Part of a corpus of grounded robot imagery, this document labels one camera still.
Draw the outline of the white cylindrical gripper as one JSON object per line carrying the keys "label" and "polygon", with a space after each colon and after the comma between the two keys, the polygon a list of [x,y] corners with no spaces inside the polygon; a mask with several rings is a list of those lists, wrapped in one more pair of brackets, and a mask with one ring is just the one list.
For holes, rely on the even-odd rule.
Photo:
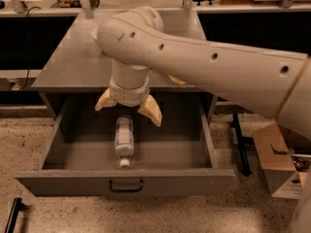
{"label": "white cylindrical gripper", "polygon": [[99,112],[103,108],[112,108],[118,104],[126,107],[139,106],[138,113],[147,117],[155,126],[160,127],[162,122],[161,110],[150,94],[150,78],[145,78],[143,84],[137,88],[125,88],[117,84],[114,79],[110,79],[109,89],[107,89],[98,99],[94,109]]}

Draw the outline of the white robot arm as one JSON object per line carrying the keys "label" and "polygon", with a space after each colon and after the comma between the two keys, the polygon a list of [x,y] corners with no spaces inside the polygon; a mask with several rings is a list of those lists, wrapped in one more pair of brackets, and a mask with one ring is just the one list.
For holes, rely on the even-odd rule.
{"label": "white robot arm", "polygon": [[144,66],[234,102],[309,138],[310,57],[166,34],[159,12],[138,7],[104,18],[94,42],[123,66]]}

